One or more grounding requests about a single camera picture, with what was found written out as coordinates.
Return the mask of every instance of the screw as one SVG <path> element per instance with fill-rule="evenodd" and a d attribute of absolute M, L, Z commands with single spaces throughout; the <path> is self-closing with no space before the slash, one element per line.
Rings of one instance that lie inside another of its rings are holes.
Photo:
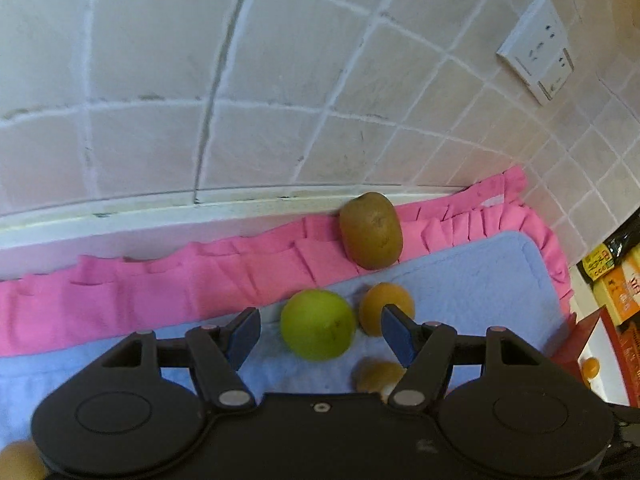
<path fill-rule="evenodd" d="M 243 390 L 227 390 L 218 397 L 220 404 L 229 408 L 238 408 L 251 402 L 251 395 Z"/>
<path fill-rule="evenodd" d="M 424 394 L 418 390 L 401 390 L 394 395 L 394 402 L 399 406 L 420 406 L 425 400 Z"/>
<path fill-rule="evenodd" d="M 316 413 L 326 413 L 331 409 L 331 405 L 328 402 L 318 402 L 314 404 L 314 411 Z"/>

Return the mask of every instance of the wall socket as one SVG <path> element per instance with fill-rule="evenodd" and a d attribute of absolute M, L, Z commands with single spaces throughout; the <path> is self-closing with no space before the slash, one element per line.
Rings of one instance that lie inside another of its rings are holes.
<path fill-rule="evenodd" d="M 540 104 L 548 104 L 574 71 L 566 29 L 551 0 L 533 0 L 498 50 Z"/>

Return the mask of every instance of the pink ruffled cloth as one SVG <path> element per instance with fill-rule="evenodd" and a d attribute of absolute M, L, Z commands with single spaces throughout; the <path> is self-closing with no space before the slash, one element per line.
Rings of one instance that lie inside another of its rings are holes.
<path fill-rule="evenodd" d="M 511 168 L 455 195 L 398 206 L 399 261 L 519 231 L 540 249 L 568 316 L 567 262 L 551 229 L 520 201 L 525 186 L 524 172 Z M 191 243 L 159 260 L 81 256 L 75 267 L 0 283 L 0 356 L 210 319 L 367 273 L 347 259 L 337 218 L 328 215 L 255 237 Z"/>

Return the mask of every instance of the white tiled wall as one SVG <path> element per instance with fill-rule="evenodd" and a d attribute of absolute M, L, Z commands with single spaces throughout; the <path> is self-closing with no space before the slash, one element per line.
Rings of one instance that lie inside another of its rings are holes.
<path fill-rule="evenodd" d="M 545 108 L 495 56 L 530 1 L 0 0 L 0 214 L 518 163 L 576 260 L 640 204 L 640 0 L 553 0 Z"/>

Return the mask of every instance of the light blue cloth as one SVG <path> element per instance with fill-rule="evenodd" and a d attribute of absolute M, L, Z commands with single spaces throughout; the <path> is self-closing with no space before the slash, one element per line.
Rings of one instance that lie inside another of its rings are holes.
<path fill-rule="evenodd" d="M 438 320 L 461 334 L 484 335 L 503 325 L 538 349 L 553 350 L 566 337 L 559 300 L 538 248 L 525 235 L 505 232 L 488 240 L 429 256 L 329 287 L 357 305 L 369 286 L 394 282 L 407 288 L 416 304 L 416 321 Z M 223 324 L 226 319 L 215 320 Z M 197 324 L 156 331 L 158 338 L 181 337 Z M 0 449 L 29 435 L 38 403 L 120 338 L 46 354 L 0 359 Z M 262 327 L 260 341 L 240 369 L 259 399 L 264 392 L 341 393 L 351 391 L 351 372 L 365 356 L 396 360 L 382 338 L 358 330 L 341 357 L 310 363 L 285 346 L 277 323 Z M 192 388 L 185 370 L 164 369 L 164 377 Z M 450 387 L 479 374 L 479 367 L 457 367 Z"/>

